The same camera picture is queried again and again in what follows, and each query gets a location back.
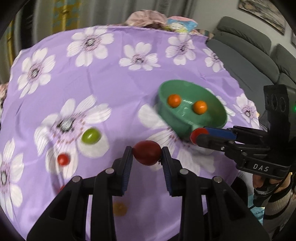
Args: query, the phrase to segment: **human hand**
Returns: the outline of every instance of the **human hand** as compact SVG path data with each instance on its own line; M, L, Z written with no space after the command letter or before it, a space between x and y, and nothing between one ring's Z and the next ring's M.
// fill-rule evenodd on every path
M274 193L278 193L278 192L286 189L290 185L291 175L292 175L292 173L290 172L288 174L287 178L285 179L285 181L283 182L283 184ZM264 177L253 174L253 187L254 188L262 187L264 181L265 181ZM270 179L269 180L270 184L276 184L276 183L280 183L280 182L281 182L281 180L275 180L275 179Z

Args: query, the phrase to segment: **das logo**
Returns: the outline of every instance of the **das logo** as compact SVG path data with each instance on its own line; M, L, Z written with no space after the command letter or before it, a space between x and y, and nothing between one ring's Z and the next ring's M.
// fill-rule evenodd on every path
M265 167L265 166L259 166L258 164L255 164L254 167L253 167L254 170L258 170L258 171L265 171L267 172L269 167Z

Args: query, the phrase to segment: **wall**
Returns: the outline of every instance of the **wall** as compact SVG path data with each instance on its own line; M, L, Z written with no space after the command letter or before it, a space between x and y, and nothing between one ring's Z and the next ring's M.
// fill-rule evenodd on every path
M292 30L287 23L283 36L267 23L238 10L237 6L238 0L197 0L193 19L198 22L198 28L213 31L223 16L235 18L267 35L272 48L279 43L296 57L296 48L291 44Z

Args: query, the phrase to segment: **floral tablecloth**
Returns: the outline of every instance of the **floral tablecloth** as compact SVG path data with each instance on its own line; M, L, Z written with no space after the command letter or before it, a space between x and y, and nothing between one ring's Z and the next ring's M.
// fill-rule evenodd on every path
M0 132L0 204L26 238L36 220L74 175L96 176L127 145L150 139L184 168L229 184L237 170L223 153L181 142L155 111L158 87L182 79L214 93L228 122L258 128L254 104L206 37L126 26L96 26L49 36L21 51L11 69ZM96 127L102 138L81 141ZM70 163L60 166L57 156ZM133 162L127 207L115 217L119 241L165 241L178 233L181 199L169 196L160 165ZM87 214L89 240L90 205Z

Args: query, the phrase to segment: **colorful package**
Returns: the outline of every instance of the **colorful package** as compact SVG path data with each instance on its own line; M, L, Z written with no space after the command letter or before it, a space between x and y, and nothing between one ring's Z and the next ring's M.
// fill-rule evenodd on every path
M197 27L197 22L190 18L173 16L167 19L167 28L174 32L188 33Z
M252 207L254 200L254 195L251 195L248 197L248 208ZM264 208L262 207L253 207L251 209L251 212L254 214L254 216L257 218L257 220L263 224L263 216L264 216Z

